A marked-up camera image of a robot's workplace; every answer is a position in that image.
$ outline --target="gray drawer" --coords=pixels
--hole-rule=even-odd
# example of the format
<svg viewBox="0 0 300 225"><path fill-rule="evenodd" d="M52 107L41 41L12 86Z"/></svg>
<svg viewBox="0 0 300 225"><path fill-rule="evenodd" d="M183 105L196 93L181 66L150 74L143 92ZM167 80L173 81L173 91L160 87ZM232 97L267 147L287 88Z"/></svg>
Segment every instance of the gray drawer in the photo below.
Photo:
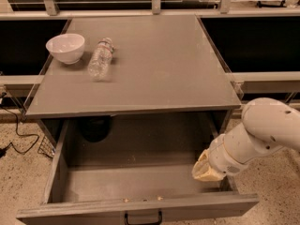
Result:
<svg viewBox="0 0 300 225"><path fill-rule="evenodd" d="M43 204L19 211L26 224L158 224L241 216L258 202L231 179L191 176L212 133L206 112L118 115L101 142L67 120L56 146Z"/></svg>

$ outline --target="white bowl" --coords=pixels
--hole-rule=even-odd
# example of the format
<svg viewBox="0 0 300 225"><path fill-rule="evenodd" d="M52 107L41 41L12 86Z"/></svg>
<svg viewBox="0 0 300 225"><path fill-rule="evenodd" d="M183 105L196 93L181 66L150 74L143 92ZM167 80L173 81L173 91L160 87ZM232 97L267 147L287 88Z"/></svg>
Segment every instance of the white bowl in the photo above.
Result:
<svg viewBox="0 0 300 225"><path fill-rule="evenodd" d="M83 56L85 39L79 34L63 34L46 43L49 53L64 64L74 64Z"/></svg>

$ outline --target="drawer handle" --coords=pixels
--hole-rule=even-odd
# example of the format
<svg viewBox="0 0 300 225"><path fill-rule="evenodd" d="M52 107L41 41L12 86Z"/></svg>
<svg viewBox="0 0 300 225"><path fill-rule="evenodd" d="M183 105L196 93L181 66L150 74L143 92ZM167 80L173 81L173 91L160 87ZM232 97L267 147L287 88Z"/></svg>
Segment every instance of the drawer handle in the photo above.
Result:
<svg viewBox="0 0 300 225"><path fill-rule="evenodd" d="M158 212L158 221L154 223L143 223L143 224L130 224L128 222L128 214L125 214L125 225L159 225L162 222L162 213L161 211Z"/></svg>

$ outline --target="black panel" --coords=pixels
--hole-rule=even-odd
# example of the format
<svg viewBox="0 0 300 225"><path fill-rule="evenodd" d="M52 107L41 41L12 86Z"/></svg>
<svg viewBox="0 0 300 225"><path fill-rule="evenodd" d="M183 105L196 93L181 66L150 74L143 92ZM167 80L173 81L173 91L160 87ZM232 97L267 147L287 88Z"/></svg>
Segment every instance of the black panel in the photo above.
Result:
<svg viewBox="0 0 300 225"><path fill-rule="evenodd" d="M300 17L202 22L232 72L300 71Z"/></svg>
<svg viewBox="0 0 300 225"><path fill-rule="evenodd" d="M1 21L0 71L5 75L39 74L47 57L46 42L61 34L66 20Z"/></svg>
<svg viewBox="0 0 300 225"><path fill-rule="evenodd" d="M214 3L207 2L162 2L161 9L200 9L200 8L213 8ZM136 9L151 9L150 2L141 2L141 3L126 3L126 2L118 2L118 3L66 3L66 4L58 4L60 10L136 10Z"/></svg>
<svg viewBox="0 0 300 225"><path fill-rule="evenodd" d="M272 98L276 100L286 100L287 99L287 93L276 93L276 94L244 94L243 100L245 101L251 101L252 99L255 98Z"/></svg>
<svg viewBox="0 0 300 225"><path fill-rule="evenodd" d="M298 93L298 94L294 97L294 99L299 100L299 99L300 99L300 93Z"/></svg>

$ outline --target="plastic water bottle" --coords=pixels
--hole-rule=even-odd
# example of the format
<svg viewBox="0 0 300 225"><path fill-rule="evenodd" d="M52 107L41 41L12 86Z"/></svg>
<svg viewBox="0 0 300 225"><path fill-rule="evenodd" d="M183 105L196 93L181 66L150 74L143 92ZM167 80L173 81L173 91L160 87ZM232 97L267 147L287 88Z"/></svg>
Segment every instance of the plastic water bottle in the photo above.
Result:
<svg viewBox="0 0 300 225"><path fill-rule="evenodd" d="M96 46L87 70L94 81L103 80L113 59L113 42L110 38L102 39Z"/></svg>

